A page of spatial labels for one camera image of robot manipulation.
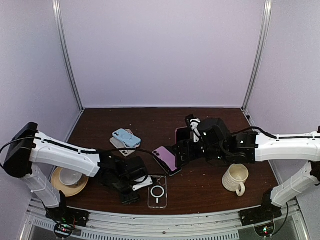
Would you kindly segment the clear magsafe phone case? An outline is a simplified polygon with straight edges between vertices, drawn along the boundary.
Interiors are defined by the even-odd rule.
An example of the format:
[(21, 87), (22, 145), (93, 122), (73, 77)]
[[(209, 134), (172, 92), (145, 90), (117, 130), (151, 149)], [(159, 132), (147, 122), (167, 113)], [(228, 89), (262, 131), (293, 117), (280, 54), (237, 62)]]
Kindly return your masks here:
[(168, 205), (167, 177), (152, 175), (152, 185), (148, 187), (147, 205), (150, 209), (165, 209)]

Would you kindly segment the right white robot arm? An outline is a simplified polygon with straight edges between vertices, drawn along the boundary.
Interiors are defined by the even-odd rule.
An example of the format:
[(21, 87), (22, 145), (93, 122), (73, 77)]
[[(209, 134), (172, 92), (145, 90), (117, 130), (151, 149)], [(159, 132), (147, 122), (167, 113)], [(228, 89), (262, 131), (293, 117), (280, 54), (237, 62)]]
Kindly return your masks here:
[(220, 159), (232, 164), (254, 164), (276, 160), (305, 160), (306, 164), (287, 181), (264, 193), (261, 206), (242, 210), (242, 219), (249, 216), (266, 221), (280, 217), (281, 208), (309, 187), (320, 184), (320, 133), (273, 135), (251, 126), (230, 132), (221, 118), (200, 120), (185, 118), (192, 137), (177, 141), (172, 147), (177, 167), (205, 158)]

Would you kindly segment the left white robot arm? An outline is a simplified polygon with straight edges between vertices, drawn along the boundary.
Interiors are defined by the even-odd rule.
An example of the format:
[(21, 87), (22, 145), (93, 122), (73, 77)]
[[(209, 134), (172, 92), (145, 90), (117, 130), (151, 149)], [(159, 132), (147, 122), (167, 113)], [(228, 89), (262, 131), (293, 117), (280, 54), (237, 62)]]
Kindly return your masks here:
[(30, 191), (45, 208), (61, 222), (72, 218), (65, 204), (65, 195), (57, 190), (42, 173), (38, 164), (48, 164), (78, 172), (119, 192), (123, 204), (139, 200), (138, 190), (152, 184), (152, 179), (140, 157), (125, 159), (112, 150), (82, 148), (55, 140), (38, 131), (38, 124), (29, 122), (13, 139), (8, 148), (3, 170), (11, 177), (25, 181)]

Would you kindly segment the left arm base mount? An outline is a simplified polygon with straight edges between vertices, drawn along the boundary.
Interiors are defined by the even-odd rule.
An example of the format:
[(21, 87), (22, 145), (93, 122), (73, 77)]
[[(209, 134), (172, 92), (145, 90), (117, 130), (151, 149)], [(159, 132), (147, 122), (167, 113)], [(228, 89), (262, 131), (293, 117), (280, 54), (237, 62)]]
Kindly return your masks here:
[(86, 227), (90, 215), (88, 211), (69, 207), (65, 211), (60, 208), (45, 208), (45, 211), (45, 216), (55, 222), (53, 232), (60, 239), (70, 237), (76, 227)]

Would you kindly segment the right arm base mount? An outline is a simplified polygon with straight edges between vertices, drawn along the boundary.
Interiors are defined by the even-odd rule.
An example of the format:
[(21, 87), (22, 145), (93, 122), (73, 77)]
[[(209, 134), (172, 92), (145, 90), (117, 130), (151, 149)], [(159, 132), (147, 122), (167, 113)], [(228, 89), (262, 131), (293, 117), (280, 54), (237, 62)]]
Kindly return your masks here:
[(262, 238), (271, 237), (276, 232), (274, 220), (281, 216), (280, 209), (272, 210), (261, 206), (239, 212), (242, 226), (253, 225), (255, 233)]

